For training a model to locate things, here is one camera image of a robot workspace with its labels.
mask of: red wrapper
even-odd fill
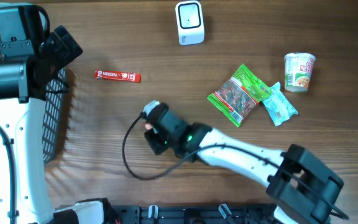
[[[140,82],[141,74],[129,72],[115,72],[115,71],[94,71],[94,78],[107,80],[121,80],[129,82]]]

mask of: wood grain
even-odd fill
[[[358,223],[358,1],[202,1],[206,37],[192,46],[178,44],[176,3],[42,4],[52,27],[63,24],[84,50],[68,66],[58,154],[45,167],[53,206],[94,197],[116,205],[270,201],[254,181],[199,162],[160,180],[131,178],[122,139],[156,99],[252,144],[307,147],[343,178],[337,204],[351,217],[346,223]],[[297,51],[316,63],[307,93],[285,92],[299,115],[281,126],[259,106],[236,128],[206,99],[242,63],[269,86],[283,84],[283,57]],[[142,83],[95,80],[95,69],[141,73]],[[153,155],[142,133],[139,124],[127,142],[136,172],[156,174],[177,161],[172,152]]]

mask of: light blue package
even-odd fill
[[[271,87],[272,94],[270,97],[262,101],[276,126],[290,119],[293,114],[298,114],[297,110],[280,91],[280,87],[280,82],[274,84]]]

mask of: green package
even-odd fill
[[[207,99],[239,127],[249,111],[271,94],[271,89],[242,64],[235,74]]]

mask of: snack bag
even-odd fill
[[[274,84],[272,86],[272,95],[262,101],[276,126],[290,119],[293,114],[298,114],[297,110],[280,91],[280,87],[280,82]]]
[[[267,99],[271,93],[270,88],[242,64],[235,74],[207,99],[239,127],[249,111],[258,102]]]

